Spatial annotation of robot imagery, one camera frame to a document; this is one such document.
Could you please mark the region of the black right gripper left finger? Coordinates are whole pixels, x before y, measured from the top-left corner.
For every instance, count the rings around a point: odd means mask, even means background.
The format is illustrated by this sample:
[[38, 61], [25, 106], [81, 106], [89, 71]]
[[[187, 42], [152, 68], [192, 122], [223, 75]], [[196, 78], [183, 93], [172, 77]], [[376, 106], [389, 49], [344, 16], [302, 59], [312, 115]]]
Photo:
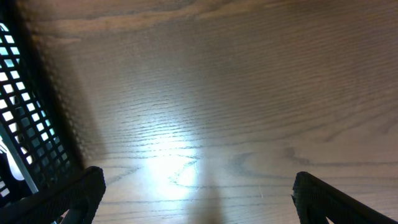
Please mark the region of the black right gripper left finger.
[[106, 191], [103, 170], [91, 166], [66, 181], [1, 209], [1, 223], [91, 223]]

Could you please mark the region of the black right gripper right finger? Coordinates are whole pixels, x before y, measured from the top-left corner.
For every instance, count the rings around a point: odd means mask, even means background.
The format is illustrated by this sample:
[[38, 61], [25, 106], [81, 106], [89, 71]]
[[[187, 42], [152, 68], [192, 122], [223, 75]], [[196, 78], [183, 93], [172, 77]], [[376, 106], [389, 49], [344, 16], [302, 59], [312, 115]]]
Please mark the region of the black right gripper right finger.
[[308, 172], [297, 173], [292, 190], [301, 224], [397, 224]]

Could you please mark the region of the white plastic fork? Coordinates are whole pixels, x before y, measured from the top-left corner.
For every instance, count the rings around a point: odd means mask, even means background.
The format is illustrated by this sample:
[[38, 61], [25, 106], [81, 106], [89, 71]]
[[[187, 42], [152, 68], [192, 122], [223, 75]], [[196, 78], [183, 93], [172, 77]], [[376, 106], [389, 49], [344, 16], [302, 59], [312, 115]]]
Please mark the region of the white plastic fork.
[[8, 151], [8, 148], [3, 142], [1, 142], [1, 157], [5, 159], [6, 168], [9, 169], [13, 178], [18, 181], [23, 181], [24, 176], [22, 175], [20, 169], [18, 168], [12, 154]]

